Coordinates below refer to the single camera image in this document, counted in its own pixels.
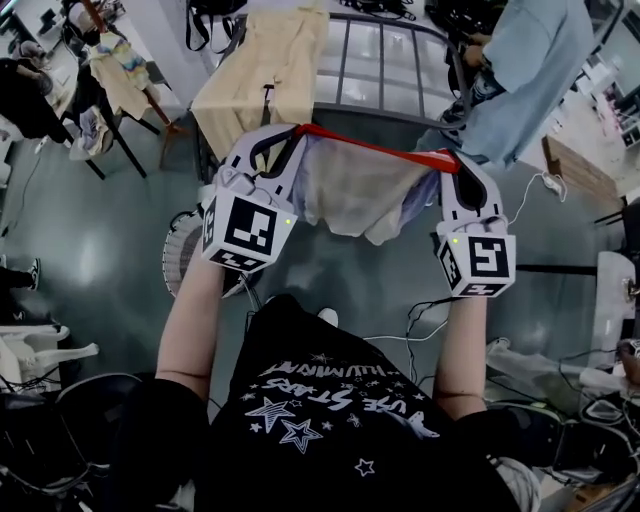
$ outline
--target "white cable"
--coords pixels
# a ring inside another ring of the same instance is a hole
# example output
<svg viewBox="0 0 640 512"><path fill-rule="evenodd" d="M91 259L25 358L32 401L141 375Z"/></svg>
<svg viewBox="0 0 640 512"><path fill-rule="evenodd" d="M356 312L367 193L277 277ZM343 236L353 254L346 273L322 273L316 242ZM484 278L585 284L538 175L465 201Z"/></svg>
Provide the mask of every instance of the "white cable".
<svg viewBox="0 0 640 512"><path fill-rule="evenodd" d="M247 295L249 296L249 302L251 302L251 311L255 313L257 309L256 309L256 305L253 303L253 297L251 296L251 290L249 290L249 285L247 284L247 280L240 279L240 281L242 281L242 284L244 285L244 289L247 290Z"/></svg>
<svg viewBox="0 0 640 512"><path fill-rule="evenodd" d="M524 189L524 196L522 197L522 203L520 203L520 207L518 208L518 211L516 212L515 217L513 217L513 219L509 222L509 226L511 226L511 224L514 224L515 221L518 220L518 215L520 215L520 212L522 211L522 209L524 208L525 203L527 202L527 194L529 193L529 188L531 188L531 185L533 184L533 181L536 179L537 176L540 176L541 178L544 177L546 174L548 174L549 176L551 176L550 173L548 173L547 171L545 172L538 172L536 174L534 174L531 179L529 180L529 183L527 184L527 188ZM562 176L555 176L556 178L558 178L561 182L562 182L562 186L564 188L564 194L562 195L562 197L560 198L560 202L564 203L567 200L567 194L569 193L569 187L567 187L566 182L562 179Z"/></svg>
<svg viewBox="0 0 640 512"><path fill-rule="evenodd" d="M445 320L444 322L442 322L438 327L436 327L433 331L431 331L431 334L429 334L429 336L427 336L426 338L403 338L401 336L372 336L370 338L362 338L365 341L373 341L373 340L398 340L398 341L427 341L429 339L431 339L440 329L442 329L445 325L447 325L448 320Z"/></svg>

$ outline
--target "floor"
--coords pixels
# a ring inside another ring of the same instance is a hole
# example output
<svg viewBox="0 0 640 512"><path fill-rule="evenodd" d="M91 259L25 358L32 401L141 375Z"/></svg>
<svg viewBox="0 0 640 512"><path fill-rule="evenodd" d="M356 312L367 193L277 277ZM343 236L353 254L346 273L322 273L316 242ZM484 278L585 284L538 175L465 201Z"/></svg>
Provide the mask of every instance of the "floor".
<svg viewBox="0 0 640 512"><path fill-rule="evenodd" d="M149 121L159 125L152 115ZM330 116L320 116L320 122L343 132L349 124ZM347 135L386 141L399 149L407 149L419 133L415 127L388 130L375 123L350 124ZM159 170L161 138L129 119L121 130L146 168L146 180L119 147L96 160L105 181L84 163L70 162L63 146L49 144L38 157L35 144L25 141L10 155L14 170L1 222L9 232L0 245L10 267L26 268L38 256L43 272L40 290L16 296L33 318L50 314L67 325L74 346L100 346L97 357L82 363L80 376L154 369L172 304L161 269L164 239L172 217L193 209L198 188L190 140L178 141L165 169ZM382 140L383 133L394 137ZM519 206L532 172L534 168L520 163L509 174L495 175L509 216ZM618 228L591 224L605 213L580 192L571 191L561 204L541 183L534 184L511 229L517 236L518 262L595 264L599 251L621 245ZM257 290L263 300L293 293L309 311L331 306L342 328L363 337L402 335L414 303L448 294L430 238L439 219L439 208L431 207L381 247L299 223ZM593 278L519 273L516 284L491 302L488 337L506 336L519 351L552 358L584 350L590 344L594 292ZM246 295L227 299L222 306L212 383L218 403L226 399L248 308ZM428 312L412 335L426 335L446 315L446 306ZM439 334L415 344L420 377L432 374L441 341ZM375 343L408 371L403 342ZM430 386L427 380L423 388Z"/></svg>

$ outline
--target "shoe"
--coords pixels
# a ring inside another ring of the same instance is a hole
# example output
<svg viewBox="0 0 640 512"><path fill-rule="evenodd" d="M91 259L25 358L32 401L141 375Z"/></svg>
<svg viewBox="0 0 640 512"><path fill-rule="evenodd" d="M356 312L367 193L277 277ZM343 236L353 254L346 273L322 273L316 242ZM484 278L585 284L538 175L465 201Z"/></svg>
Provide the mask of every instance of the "shoe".
<svg viewBox="0 0 640 512"><path fill-rule="evenodd" d="M27 272L31 274L31 278L33 279L33 284L29 287L29 290L35 291L38 289L38 285L40 284L40 258L33 260L31 268L27 270Z"/></svg>
<svg viewBox="0 0 640 512"><path fill-rule="evenodd" d="M338 313L336 313L335 309L324 308L318 313L318 318L321 318L334 327L338 327Z"/></svg>

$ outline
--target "backpack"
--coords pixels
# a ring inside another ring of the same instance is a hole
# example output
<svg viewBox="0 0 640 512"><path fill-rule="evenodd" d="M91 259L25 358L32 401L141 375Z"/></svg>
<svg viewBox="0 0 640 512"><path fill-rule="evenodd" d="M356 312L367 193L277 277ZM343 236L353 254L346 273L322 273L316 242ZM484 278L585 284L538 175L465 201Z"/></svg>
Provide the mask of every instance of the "backpack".
<svg viewBox="0 0 640 512"><path fill-rule="evenodd" d="M187 0L187 48L194 52L202 50L209 42L209 32L202 23L201 16L209 16L209 29L213 34L213 18L215 16L227 16L236 12L240 7L245 5L247 0ZM204 42L197 48L191 48L191 21L202 36ZM222 24L227 36L231 39L233 33L233 24L228 17L223 17Z"/></svg>

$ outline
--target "hand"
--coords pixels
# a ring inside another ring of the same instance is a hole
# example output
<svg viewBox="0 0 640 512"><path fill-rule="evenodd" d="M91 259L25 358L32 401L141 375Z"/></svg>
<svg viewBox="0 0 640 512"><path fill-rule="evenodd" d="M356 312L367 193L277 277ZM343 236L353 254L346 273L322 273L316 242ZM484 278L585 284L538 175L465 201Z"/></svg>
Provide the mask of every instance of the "hand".
<svg viewBox="0 0 640 512"><path fill-rule="evenodd" d="M485 34L481 34L480 32L476 32L475 34L471 34L469 36L474 43L479 44L481 46L485 46L491 42L491 36L487 36Z"/></svg>
<svg viewBox="0 0 640 512"><path fill-rule="evenodd" d="M482 46L472 45L464 52L464 61L472 68L481 68L486 64L482 54Z"/></svg>

